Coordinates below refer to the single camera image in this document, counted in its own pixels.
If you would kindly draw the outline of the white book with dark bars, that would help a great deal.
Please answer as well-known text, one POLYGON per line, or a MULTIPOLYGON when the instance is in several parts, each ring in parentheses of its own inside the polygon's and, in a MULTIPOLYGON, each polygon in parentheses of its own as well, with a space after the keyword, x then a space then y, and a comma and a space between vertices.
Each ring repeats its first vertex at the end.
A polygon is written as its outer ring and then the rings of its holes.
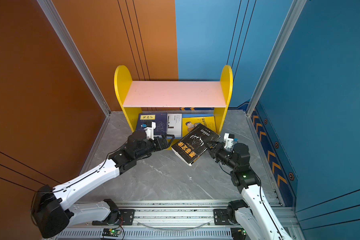
POLYGON ((182 114, 167 114, 167 135, 182 138, 182 114))

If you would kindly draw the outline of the yellow cartoon cover book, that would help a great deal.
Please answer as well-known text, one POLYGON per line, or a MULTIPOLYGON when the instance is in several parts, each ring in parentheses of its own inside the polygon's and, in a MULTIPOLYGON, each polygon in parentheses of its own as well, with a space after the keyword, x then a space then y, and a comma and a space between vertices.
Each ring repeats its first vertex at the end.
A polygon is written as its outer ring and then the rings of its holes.
POLYGON ((213 116, 182 115, 182 136, 187 135, 198 125, 203 125, 214 132, 217 131, 213 116))

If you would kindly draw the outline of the black book yellow title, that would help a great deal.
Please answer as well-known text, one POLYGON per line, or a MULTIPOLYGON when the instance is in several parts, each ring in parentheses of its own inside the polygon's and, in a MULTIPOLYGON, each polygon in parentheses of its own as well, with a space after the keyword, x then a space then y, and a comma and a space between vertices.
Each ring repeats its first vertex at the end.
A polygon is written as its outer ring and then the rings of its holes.
POLYGON ((190 167, 196 160, 220 138, 220 135, 204 125, 197 125, 177 143, 172 150, 183 162, 190 167))

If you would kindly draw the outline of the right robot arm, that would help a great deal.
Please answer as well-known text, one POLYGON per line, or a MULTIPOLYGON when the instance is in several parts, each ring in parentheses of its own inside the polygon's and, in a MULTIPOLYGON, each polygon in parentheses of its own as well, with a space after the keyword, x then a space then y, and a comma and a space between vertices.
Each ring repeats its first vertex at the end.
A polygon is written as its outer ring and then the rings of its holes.
POLYGON ((228 150, 223 142, 211 142, 208 152, 216 163, 231 168, 231 181, 242 196, 228 203, 229 220, 240 225, 251 240, 291 240, 265 197, 261 179, 250 166, 249 147, 237 143, 228 150))

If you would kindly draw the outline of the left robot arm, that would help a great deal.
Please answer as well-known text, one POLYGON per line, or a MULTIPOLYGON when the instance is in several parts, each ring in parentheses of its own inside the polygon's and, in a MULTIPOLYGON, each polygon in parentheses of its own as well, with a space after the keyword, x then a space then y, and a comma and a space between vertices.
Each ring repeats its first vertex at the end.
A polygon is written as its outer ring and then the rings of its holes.
POLYGON ((45 185, 35 192, 31 217, 44 239, 52 238, 72 225, 96 222, 103 225, 119 225, 120 210, 111 199, 99 203, 78 205, 76 202, 102 185, 134 167, 139 160, 152 153, 168 149, 174 135, 163 134, 149 138, 146 132, 133 132, 117 150, 93 169, 64 184, 45 185))

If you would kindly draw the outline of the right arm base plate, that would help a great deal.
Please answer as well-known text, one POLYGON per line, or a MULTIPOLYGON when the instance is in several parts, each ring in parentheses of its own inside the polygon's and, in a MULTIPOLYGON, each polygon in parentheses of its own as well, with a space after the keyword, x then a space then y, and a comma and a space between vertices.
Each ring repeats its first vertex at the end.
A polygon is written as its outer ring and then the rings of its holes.
POLYGON ((231 220, 227 209, 213 210, 214 223, 216 226, 237 225, 235 221, 231 220))

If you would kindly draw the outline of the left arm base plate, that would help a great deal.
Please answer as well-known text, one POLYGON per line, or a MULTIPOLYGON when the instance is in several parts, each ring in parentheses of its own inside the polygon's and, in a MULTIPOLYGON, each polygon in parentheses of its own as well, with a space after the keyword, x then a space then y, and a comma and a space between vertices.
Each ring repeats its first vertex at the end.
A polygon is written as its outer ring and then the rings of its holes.
POLYGON ((103 221, 92 221, 93 226, 132 226, 135 218, 135 209, 121 209, 112 211, 103 221))

